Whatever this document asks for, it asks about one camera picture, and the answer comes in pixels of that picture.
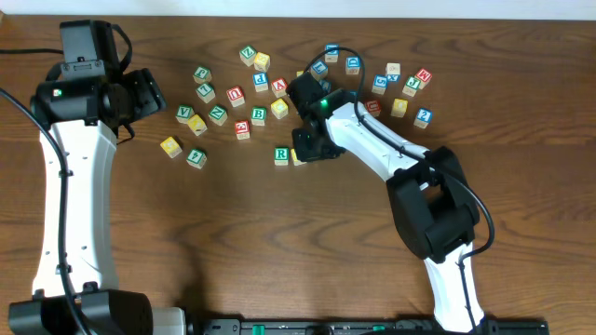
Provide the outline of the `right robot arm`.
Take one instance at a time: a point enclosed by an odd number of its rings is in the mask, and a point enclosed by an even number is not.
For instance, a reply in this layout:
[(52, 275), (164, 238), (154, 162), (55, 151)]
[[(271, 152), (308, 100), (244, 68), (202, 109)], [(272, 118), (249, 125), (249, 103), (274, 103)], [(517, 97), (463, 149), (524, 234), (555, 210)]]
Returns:
[(403, 139), (342, 89), (287, 93), (304, 122), (292, 132), (298, 159), (350, 152), (375, 172), (386, 184), (402, 242), (426, 266), (439, 326), (458, 333), (480, 329), (484, 312), (470, 269), (480, 213), (454, 153)]

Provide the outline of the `yellow O letter block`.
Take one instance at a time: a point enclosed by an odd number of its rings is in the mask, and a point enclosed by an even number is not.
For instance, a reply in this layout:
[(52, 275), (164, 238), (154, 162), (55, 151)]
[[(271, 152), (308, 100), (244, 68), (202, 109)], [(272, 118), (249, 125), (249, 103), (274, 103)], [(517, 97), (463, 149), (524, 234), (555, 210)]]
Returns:
[(296, 167), (297, 167), (297, 166), (301, 166), (301, 165), (304, 165), (304, 164), (305, 164), (305, 162), (304, 162), (304, 161), (300, 160), (300, 159), (297, 157), (297, 153), (296, 153), (296, 151), (295, 151), (295, 149), (294, 149), (294, 148), (291, 148), (291, 159), (292, 159), (292, 163), (293, 163), (293, 164), (294, 164)]

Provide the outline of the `green R letter block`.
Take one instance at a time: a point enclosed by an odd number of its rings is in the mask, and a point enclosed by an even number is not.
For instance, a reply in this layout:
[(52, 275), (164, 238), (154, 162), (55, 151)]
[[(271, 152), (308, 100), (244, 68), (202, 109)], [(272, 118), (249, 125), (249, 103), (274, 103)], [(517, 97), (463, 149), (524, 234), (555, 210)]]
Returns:
[(290, 160), (290, 149), (288, 147), (276, 147), (274, 149), (274, 164), (276, 166), (287, 166)]

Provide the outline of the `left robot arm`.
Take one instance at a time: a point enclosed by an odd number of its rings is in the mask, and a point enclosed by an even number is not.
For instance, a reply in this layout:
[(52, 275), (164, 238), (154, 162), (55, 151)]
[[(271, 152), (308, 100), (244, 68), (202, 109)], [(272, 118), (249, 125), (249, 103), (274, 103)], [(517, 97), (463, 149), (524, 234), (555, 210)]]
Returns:
[(42, 256), (32, 297), (12, 302), (15, 334), (189, 334), (179, 307), (120, 289), (110, 237), (110, 182), (119, 127), (166, 106), (148, 69), (38, 86), (25, 113), (46, 167)]

